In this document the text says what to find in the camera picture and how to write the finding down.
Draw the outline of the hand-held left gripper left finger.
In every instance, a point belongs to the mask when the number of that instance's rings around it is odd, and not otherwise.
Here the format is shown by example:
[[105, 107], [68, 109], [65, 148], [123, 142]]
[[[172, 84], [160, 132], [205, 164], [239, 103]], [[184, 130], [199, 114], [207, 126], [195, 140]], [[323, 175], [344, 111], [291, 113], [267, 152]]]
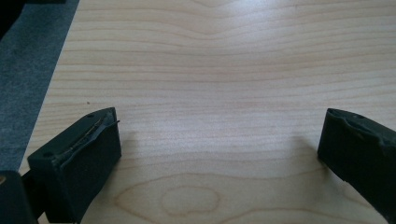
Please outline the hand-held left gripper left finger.
[[121, 157], [116, 109], [92, 112], [28, 157], [53, 223], [79, 223]]

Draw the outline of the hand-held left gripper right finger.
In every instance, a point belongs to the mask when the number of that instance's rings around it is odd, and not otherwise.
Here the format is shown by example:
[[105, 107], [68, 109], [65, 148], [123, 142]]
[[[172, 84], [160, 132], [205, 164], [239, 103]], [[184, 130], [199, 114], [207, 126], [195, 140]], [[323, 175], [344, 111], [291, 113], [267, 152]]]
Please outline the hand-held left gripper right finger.
[[396, 131], [359, 114], [330, 108], [318, 158], [388, 224], [396, 224]]

